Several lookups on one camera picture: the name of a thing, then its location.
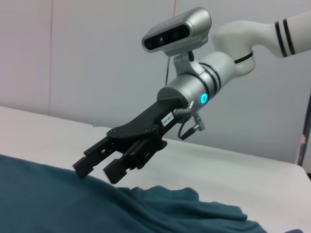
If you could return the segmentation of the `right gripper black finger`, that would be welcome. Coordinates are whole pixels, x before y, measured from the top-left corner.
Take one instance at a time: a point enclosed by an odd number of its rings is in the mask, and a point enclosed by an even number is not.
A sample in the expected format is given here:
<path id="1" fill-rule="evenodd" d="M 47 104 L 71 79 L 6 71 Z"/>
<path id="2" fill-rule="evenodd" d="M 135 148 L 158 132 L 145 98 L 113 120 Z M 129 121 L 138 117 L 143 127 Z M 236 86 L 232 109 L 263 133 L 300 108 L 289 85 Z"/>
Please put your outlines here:
<path id="1" fill-rule="evenodd" d="M 104 172 L 112 184 L 117 184 L 127 174 L 128 169 L 143 167 L 145 144 L 146 140 L 135 142 L 123 153 L 121 158 L 114 159 L 104 168 Z"/>
<path id="2" fill-rule="evenodd" d="M 84 152 L 84 157 L 73 164 L 73 168 L 78 176 L 84 179 L 93 171 L 95 166 L 115 152 L 121 152 L 121 141 L 115 138 L 105 137 L 87 149 Z"/>

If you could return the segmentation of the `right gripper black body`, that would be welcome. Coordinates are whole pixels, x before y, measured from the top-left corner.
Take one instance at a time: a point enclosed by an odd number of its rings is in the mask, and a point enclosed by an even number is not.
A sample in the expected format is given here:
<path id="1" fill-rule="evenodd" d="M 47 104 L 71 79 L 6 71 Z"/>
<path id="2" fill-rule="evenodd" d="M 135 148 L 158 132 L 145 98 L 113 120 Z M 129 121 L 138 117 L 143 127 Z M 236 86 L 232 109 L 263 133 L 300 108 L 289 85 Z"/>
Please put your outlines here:
<path id="1" fill-rule="evenodd" d="M 141 169 L 158 151 L 166 146 L 162 137 L 179 120 L 173 117 L 165 124 L 162 120 L 175 109 L 183 108 L 180 98 L 158 100 L 132 121 L 111 129 L 107 136 L 115 144 L 114 150 L 122 157 L 113 160 L 110 170 Z"/>

